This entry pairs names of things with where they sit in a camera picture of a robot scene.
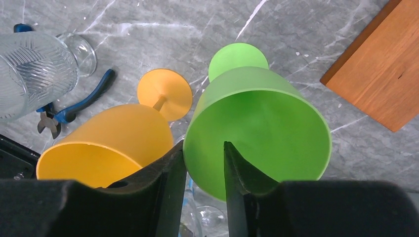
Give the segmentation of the ribbed clear wine glass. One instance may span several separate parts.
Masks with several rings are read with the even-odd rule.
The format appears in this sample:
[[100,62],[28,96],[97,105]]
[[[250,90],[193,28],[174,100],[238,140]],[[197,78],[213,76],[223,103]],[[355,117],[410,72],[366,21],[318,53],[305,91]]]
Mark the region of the ribbed clear wine glass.
[[93,47],[74,33],[1,35],[0,120],[19,119],[59,99],[96,65]]

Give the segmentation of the orange frosted wine glass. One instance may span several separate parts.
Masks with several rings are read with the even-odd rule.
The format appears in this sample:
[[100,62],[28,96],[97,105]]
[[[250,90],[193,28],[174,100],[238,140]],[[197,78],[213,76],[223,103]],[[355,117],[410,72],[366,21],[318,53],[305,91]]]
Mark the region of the orange frosted wine glass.
[[106,188],[165,155],[173,147],[169,123],[189,112],[192,89],[179,73],[154,69],[140,79],[137,98],[96,114],[44,151],[37,179]]

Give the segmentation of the green wine glass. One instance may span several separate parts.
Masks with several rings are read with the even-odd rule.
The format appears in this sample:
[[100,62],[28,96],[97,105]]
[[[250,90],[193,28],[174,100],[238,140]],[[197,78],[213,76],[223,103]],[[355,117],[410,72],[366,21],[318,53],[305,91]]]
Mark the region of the green wine glass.
[[236,42],[211,59],[183,142],[187,170],[204,192],[226,199],[224,142],[275,181],[318,180],[332,153],[321,113],[270,70],[255,46]]

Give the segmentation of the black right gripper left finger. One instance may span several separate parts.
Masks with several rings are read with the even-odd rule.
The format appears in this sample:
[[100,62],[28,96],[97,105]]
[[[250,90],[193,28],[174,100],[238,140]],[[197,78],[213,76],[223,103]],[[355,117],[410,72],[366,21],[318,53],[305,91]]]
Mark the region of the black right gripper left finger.
[[74,180],[1,179],[3,237],[175,237],[186,168],[182,142],[108,188]]

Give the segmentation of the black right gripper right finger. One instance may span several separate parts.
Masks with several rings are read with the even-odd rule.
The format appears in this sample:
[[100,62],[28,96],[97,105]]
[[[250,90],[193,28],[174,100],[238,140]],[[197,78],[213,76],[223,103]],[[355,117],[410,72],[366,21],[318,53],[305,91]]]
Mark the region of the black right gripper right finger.
[[416,237],[419,214],[407,193],[382,181],[277,182],[224,143],[232,237]]

